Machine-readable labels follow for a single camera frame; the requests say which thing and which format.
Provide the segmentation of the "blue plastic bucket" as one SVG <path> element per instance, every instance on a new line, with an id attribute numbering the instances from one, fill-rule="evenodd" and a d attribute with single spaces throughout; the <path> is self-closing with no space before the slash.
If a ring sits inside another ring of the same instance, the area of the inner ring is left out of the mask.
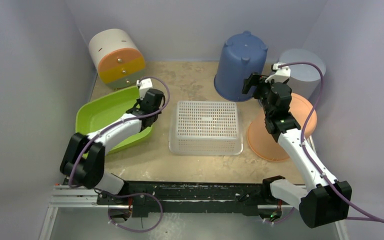
<path id="1" fill-rule="evenodd" d="M 228 38 L 222 47 L 213 80 L 216 92 L 232 102 L 250 100 L 251 92 L 242 93 L 244 79 L 254 72 L 263 72 L 267 54 L 268 46 L 248 30 Z"/>

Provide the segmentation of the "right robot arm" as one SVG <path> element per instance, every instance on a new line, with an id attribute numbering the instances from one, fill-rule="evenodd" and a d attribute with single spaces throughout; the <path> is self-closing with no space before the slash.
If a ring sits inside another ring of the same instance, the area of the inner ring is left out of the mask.
<path id="1" fill-rule="evenodd" d="M 352 188 L 347 181 L 338 179 L 326 169 L 311 148 L 303 129 L 290 112 L 292 89 L 286 82 L 267 80 L 252 73 L 243 81 L 242 93 L 252 86 L 253 98 L 262 103 L 264 123 L 273 137 L 299 170 L 305 189 L 294 185 L 282 176 L 263 180 L 260 196 L 268 204 L 281 200 L 293 206 L 309 228 L 344 220 L 348 217 Z"/>

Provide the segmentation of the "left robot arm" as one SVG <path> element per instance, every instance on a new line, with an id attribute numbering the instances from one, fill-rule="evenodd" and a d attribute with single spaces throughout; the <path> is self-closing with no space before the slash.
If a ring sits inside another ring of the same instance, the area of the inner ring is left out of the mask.
<path id="1" fill-rule="evenodd" d="M 154 76 L 140 78 L 136 86 L 139 97 L 120 118 L 94 132 L 71 136 L 59 168 L 70 188 L 106 192 L 118 205 L 128 201 L 125 180 L 105 170 L 105 157 L 116 145 L 150 128 L 171 98 L 167 84 Z"/>

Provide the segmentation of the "grey plastic bucket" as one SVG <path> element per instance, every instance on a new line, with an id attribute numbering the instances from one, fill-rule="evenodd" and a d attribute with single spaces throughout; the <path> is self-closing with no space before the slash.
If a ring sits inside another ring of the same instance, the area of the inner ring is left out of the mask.
<path id="1" fill-rule="evenodd" d="M 284 64 L 309 62 L 316 65 L 323 75 L 326 73 L 325 62 L 315 53 L 305 49 L 288 49 L 280 54 L 278 62 Z M 321 81 L 319 72 L 313 66 L 307 64 L 291 65 L 289 68 L 291 69 L 291 74 L 287 83 L 288 86 L 292 89 L 293 93 L 308 100 Z"/>

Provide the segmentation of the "orange printed plastic bucket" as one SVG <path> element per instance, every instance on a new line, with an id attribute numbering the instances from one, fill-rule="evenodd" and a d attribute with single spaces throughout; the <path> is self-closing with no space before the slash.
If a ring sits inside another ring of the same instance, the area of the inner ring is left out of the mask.
<path id="1" fill-rule="evenodd" d="M 303 126 L 313 105 L 303 96 L 292 94 L 290 112 Z M 285 150 L 268 133 L 265 126 L 265 113 L 260 110 L 247 130 L 247 141 L 252 151 L 264 160 L 280 162 L 289 159 Z"/>

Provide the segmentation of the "green plastic tray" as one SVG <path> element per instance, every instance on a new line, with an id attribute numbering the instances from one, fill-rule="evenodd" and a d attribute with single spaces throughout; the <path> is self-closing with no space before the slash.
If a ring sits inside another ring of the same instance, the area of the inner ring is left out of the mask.
<path id="1" fill-rule="evenodd" d="M 76 114 L 75 132 L 86 135 L 106 127 L 121 118 L 138 98 L 138 88 L 131 86 L 88 102 Z"/>

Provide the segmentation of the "white perforated plastic basket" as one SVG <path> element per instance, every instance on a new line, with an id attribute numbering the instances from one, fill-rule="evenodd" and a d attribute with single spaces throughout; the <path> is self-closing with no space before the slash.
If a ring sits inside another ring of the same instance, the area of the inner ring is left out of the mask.
<path id="1" fill-rule="evenodd" d="M 237 104 L 178 101 L 170 122 L 168 148 L 177 155 L 239 155 L 244 147 Z"/>

